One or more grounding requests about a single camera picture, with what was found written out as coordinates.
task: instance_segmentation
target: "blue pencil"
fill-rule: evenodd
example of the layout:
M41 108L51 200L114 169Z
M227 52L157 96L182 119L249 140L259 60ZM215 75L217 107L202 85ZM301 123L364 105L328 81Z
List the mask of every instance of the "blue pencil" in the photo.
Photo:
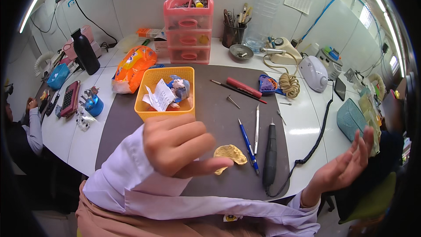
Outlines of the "blue pencil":
M245 145L247 146L248 155L250 156L251 165L254 167L256 174L259 175L259 167L257 166L256 158L254 157L253 150L251 149L250 141L248 140L247 134L245 133L245 129L241 121L238 119L239 128L241 129L241 133L243 134Z

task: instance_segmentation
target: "drawer handle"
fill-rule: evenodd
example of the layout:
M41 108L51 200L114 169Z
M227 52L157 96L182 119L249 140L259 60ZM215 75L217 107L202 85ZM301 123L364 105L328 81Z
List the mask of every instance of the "drawer handle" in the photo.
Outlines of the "drawer handle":
M183 46L196 46L197 39L193 36L185 36L180 39Z
M182 51L182 58L184 60L196 60L197 59L197 54L195 52L191 52L191 51L187 51L187 50L183 50Z
M178 22L178 25L184 29L197 29L197 20L195 19L184 19Z

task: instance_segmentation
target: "orange box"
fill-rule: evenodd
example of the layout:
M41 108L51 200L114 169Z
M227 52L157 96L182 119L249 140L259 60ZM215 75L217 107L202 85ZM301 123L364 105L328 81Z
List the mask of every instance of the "orange box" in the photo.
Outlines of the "orange box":
M156 35L161 31L161 29L144 29L140 28L136 31L139 37L142 38L155 38Z

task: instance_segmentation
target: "blue hose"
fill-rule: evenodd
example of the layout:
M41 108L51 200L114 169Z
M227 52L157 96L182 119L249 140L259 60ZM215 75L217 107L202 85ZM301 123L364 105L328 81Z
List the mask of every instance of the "blue hose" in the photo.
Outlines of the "blue hose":
M334 2L335 0L332 0L329 2L329 4L323 9L322 13L320 14L320 16L316 19L316 21L313 23L313 25L309 28L309 30L307 30L307 32L304 34L304 36L301 38L301 40L303 40L307 34L310 32L310 30L314 27L314 25L316 25L316 23L319 21L319 19L322 17L322 15L324 14L324 12L326 11L326 9L328 9L328 7ZM367 9L367 11L370 13L370 15L373 17L374 19L374 23L376 23L376 28L377 28L377 34L378 34L378 42L380 45L380 57L382 58L382 62L383 62L383 66L384 66L384 59L383 59L383 49L382 49L382 37L380 36L380 29L378 28L378 24L376 21L376 18L374 17L374 15L371 13L371 11L369 10L369 8L366 6L366 4L364 2L362 2L362 0L358 0L359 2L361 2L361 4Z

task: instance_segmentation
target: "pink drawer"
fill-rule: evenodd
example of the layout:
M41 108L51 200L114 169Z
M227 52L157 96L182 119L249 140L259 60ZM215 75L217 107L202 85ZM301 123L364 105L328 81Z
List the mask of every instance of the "pink drawer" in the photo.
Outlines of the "pink drawer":
M189 3L189 7L175 8ZM212 29L213 0L206 7L191 7L192 0L167 0L164 2L164 20L167 31L187 29Z
M165 16L165 28L171 30L212 29L213 16Z
M207 48L171 48L171 63L203 63L208 64L211 56L211 47Z
M212 30L167 31L168 47L207 47L211 45Z

